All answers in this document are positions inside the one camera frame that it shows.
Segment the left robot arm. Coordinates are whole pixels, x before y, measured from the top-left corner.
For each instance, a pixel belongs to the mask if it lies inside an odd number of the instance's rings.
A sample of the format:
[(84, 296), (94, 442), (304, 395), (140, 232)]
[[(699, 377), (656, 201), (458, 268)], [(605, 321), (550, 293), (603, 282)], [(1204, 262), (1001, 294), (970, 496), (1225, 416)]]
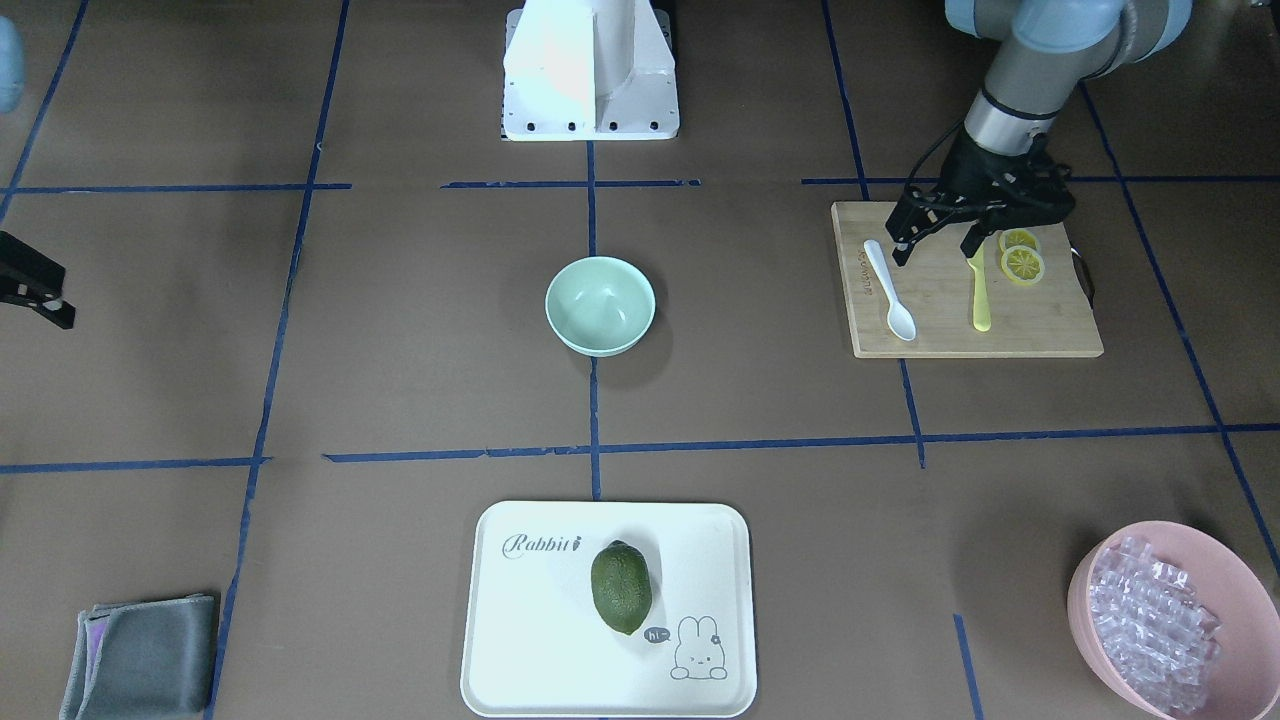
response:
[(948, 23), (1000, 47), (966, 115), (938, 138), (938, 179), (910, 179), (884, 224), (893, 260), (946, 225), (964, 224), (966, 258), (1004, 231), (1052, 225), (1074, 209), (1070, 170), (1050, 156), (1050, 129), (1076, 86), (1166, 49), (1189, 1), (948, 1)]

